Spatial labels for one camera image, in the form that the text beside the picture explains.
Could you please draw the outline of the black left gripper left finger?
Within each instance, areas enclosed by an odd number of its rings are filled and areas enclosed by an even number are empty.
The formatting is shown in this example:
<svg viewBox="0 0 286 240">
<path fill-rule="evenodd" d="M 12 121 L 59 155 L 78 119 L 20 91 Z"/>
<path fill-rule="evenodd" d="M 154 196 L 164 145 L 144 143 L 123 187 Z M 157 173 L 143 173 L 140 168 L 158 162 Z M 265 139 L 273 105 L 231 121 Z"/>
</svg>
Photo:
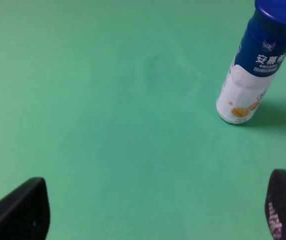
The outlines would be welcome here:
<svg viewBox="0 0 286 240">
<path fill-rule="evenodd" d="M 50 227 L 46 181 L 33 177 L 0 200 L 0 240 L 44 240 Z"/>
</svg>

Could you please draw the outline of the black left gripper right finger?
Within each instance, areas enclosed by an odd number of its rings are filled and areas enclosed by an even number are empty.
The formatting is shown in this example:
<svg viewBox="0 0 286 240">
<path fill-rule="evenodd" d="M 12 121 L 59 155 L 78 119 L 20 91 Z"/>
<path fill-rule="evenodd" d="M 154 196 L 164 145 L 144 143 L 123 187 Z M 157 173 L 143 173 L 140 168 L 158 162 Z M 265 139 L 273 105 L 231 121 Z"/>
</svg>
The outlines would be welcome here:
<svg viewBox="0 0 286 240">
<path fill-rule="evenodd" d="M 286 169 L 275 169 L 271 173 L 265 216 L 273 239 L 286 240 Z"/>
</svg>

